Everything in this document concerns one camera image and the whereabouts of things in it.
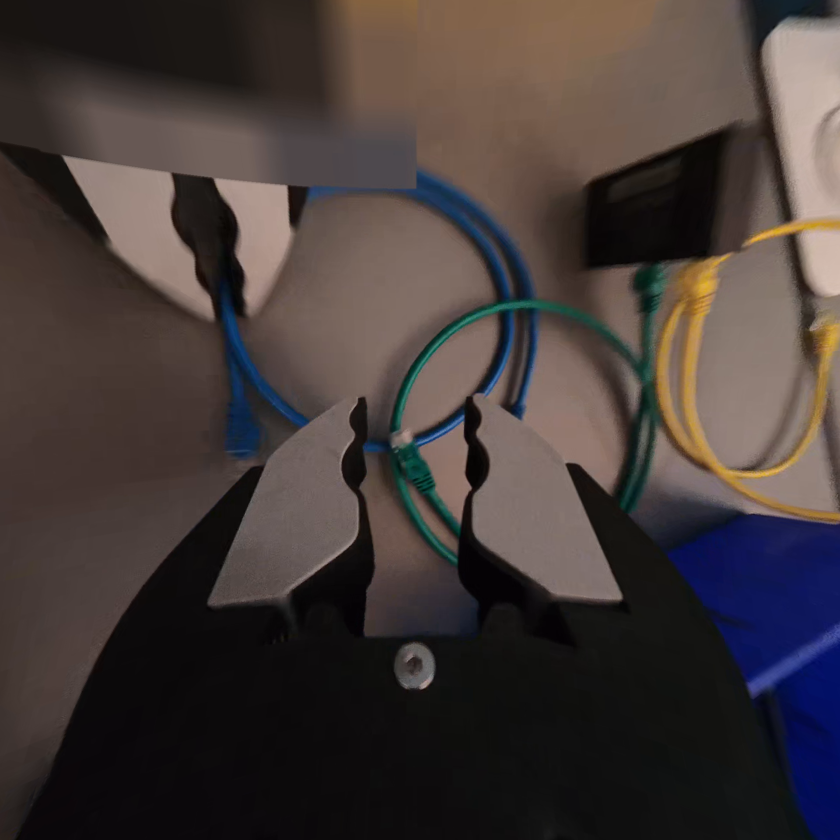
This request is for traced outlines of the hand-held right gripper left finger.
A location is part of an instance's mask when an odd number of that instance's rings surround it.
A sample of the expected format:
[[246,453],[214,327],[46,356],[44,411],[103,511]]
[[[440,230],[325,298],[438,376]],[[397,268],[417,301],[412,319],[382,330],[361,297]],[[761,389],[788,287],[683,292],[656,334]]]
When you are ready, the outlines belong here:
[[364,634],[375,551],[362,484],[368,412],[350,398],[268,457],[207,605],[278,608],[294,628],[328,607]]

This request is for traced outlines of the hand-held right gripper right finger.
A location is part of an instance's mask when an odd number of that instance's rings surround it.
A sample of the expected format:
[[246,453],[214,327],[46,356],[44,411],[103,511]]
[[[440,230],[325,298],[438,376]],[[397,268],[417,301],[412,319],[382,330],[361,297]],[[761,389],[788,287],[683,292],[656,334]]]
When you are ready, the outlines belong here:
[[465,441],[458,577],[481,632],[573,644],[563,609],[615,607],[623,594],[565,460],[479,394],[465,404]]

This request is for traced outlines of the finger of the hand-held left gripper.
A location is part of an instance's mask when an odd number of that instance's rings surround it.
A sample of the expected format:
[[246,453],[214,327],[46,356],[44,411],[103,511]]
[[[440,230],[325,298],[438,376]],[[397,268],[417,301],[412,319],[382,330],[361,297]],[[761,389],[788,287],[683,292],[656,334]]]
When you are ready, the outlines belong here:
[[276,287],[295,237],[289,188],[222,178],[215,183],[237,222],[235,253],[245,277],[245,315],[254,317]]
[[70,156],[63,160],[104,228],[111,252],[168,302],[213,322],[214,307],[196,278],[194,254],[172,222],[172,175]]

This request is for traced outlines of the black ethernet port block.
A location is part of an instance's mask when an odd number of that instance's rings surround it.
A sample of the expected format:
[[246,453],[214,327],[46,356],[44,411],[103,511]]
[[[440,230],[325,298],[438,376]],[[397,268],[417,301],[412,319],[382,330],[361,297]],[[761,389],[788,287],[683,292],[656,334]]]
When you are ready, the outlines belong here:
[[762,130],[735,122],[584,188],[588,269],[708,259],[749,235]]

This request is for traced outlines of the blue plastic bin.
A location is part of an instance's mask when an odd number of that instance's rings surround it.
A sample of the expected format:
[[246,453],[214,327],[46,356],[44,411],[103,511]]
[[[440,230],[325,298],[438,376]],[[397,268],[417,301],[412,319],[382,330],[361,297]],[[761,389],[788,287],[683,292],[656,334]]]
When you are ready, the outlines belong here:
[[811,835],[838,839],[838,526],[743,514],[668,556],[740,667]]

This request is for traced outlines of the white plastic box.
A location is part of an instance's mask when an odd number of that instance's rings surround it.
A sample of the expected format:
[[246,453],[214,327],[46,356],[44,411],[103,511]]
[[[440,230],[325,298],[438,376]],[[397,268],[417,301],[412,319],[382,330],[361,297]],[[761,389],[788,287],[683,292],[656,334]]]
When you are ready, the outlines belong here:
[[788,17],[764,40],[763,79],[795,222],[839,217],[838,17]]

